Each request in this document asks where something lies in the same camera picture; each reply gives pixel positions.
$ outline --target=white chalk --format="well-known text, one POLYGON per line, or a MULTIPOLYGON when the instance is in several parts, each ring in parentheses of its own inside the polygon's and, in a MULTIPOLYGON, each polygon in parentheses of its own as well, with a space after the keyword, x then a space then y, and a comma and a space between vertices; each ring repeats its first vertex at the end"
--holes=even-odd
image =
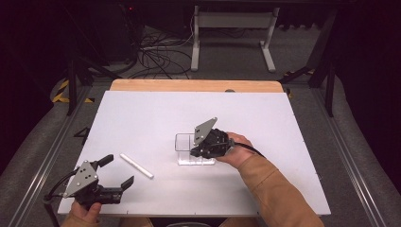
POLYGON ((131 164, 132 166, 134 166, 136 169, 138 169, 141 173, 145 174, 147 177, 149 177, 150 179, 153 179, 154 175, 151 174, 149 171, 147 171, 146 169, 144 169, 143 167, 139 166, 137 163, 135 163, 130 157, 128 157, 127 155, 120 153, 120 157, 122 159, 124 159, 125 161, 127 161, 127 163, 131 164))

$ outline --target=white table surface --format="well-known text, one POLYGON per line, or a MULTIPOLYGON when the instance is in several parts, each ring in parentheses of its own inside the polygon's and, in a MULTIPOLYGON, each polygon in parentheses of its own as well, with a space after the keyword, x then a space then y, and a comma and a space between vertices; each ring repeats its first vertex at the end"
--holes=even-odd
MULTIPOLYGON (((120 92, 107 91, 77 161, 114 161, 97 170, 99 184, 117 187, 134 175, 120 204, 101 214, 149 217, 255 216, 257 205, 236 169, 178 166, 174 140, 217 117, 214 128, 246 135, 304 195, 318 215, 330 209, 303 136, 285 93, 120 92), (149 179, 130 166, 125 153, 154 174, 149 179)), ((64 199, 67 214, 73 199, 64 199)))

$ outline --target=stand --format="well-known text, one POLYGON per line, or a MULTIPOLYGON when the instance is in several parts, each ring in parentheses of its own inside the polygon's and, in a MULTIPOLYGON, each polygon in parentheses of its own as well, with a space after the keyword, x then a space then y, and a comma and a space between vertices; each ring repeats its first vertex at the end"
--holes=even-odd
POLYGON ((264 41, 260 41, 260 47, 265 57, 269 72, 275 72, 275 66, 269 52, 269 44, 274 26, 277 21, 279 8, 273 12, 204 12, 195 6, 194 12, 194 45, 192 48, 191 70, 197 71, 200 55, 200 27, 243 27, 243 28, 268 28, 268 34, 264 41))

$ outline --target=skin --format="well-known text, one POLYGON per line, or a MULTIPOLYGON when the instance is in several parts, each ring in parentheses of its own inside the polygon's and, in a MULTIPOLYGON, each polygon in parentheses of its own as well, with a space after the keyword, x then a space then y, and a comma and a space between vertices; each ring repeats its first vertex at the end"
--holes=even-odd
MULTIPOLYGON (((245 136, 233 132, 226 132, 226 133, 228 137, 230 139, 233 138, 235 142, 253 147, 251 141, 249 141, 245 136)), ((247 148, 243 148, 241 146, 235 146, 232 150, 230 150, 229 153, 216 159, 220 162, 230 164, 234 168, 239 168, 245 160, 247 160, 253 155, 254 155, 253 151, 247 148)))
POLYGON ((78 218, 83 219, 88 223, 97 223, 97 217, 100 213, 101 203, 95 202, 88 210, 81 206, 77 201, 71 205, 71 212, 78 218))

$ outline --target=clear plastic box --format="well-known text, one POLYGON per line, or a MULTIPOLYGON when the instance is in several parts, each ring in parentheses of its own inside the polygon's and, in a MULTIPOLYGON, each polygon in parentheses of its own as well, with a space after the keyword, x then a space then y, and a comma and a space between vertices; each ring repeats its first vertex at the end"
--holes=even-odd
POLYGON ((194 147, 193 133, 178 133, 175 139, 175 150, 177 152, 178 165, 180 166, 207 166, 214 165, 216 160, 195 157, 190 154, 190 150, 194 147))

